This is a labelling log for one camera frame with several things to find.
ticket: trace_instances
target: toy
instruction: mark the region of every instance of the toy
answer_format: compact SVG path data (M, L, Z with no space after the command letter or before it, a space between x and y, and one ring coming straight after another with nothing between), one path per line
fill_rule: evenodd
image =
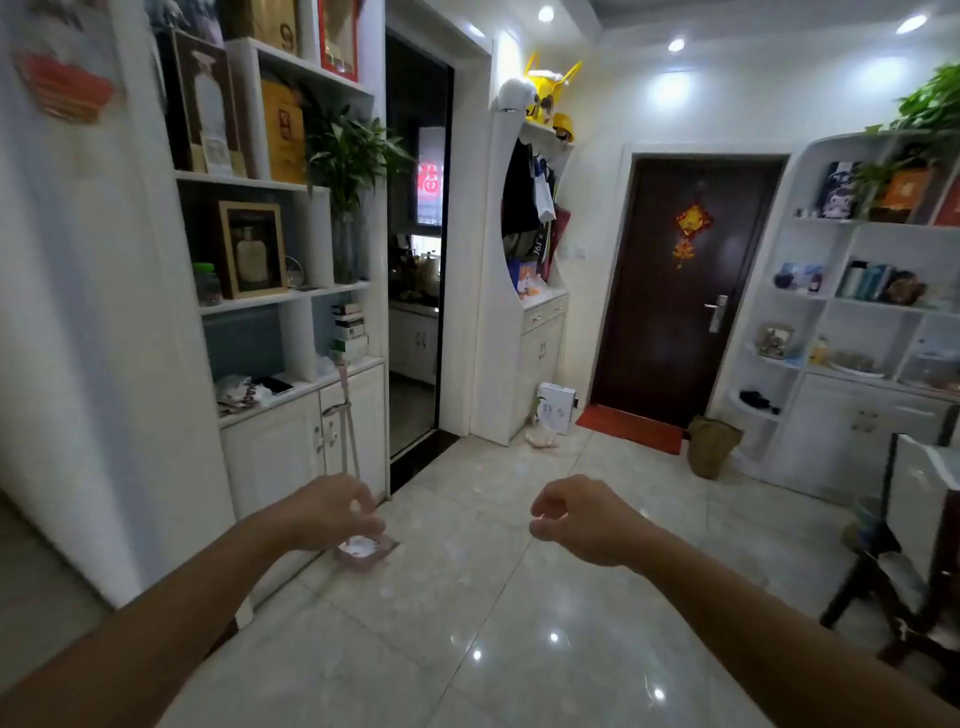
M577 61L576 65L566 72L565 76L554 71L534 68L534 65L539 64L540 54L535 53L527 61L527 68L523 72L523 75L537 87L537 100L532 107L527 109L527 118L549 127L553 125L553 113L561 91L577 75L584 62Z

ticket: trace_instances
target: white helmet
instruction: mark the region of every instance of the white helmet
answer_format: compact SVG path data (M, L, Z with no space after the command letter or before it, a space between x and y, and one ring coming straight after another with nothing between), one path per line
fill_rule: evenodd
M507 79L496 95L501 111L520 111L537 102L537 86L530 79Z

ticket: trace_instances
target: mobile phone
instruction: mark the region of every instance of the mobile phone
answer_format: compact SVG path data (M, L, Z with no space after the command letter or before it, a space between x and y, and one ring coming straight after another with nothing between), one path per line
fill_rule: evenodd
M285 381L274 379L272 376L262 376L260 379L254 379L253 383L262 384L275 395L282 395L294 388L293 384L287 384Z

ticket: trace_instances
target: ceiling light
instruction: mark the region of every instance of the ceiling light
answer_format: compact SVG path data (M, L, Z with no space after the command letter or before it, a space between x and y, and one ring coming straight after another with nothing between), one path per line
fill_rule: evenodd
M914 15L913 17L908 17L903 21L903 24L897 28L897 35L902 36L904 33L910 33L910 31L917 30L927 21L926 15Z

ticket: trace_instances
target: hand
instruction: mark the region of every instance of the hand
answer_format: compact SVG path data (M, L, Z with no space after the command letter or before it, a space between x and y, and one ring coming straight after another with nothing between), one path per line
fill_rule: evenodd
M607 483L585 475L547 483L530 514L534 538L555 541L577 558L603 567L630 566L636 544L660 531Z
M356 501L359 510L351 509ZM384 524L373 515L370 489L352 475L322 475L262 513L289 550L320 551L350 536L376 536Z

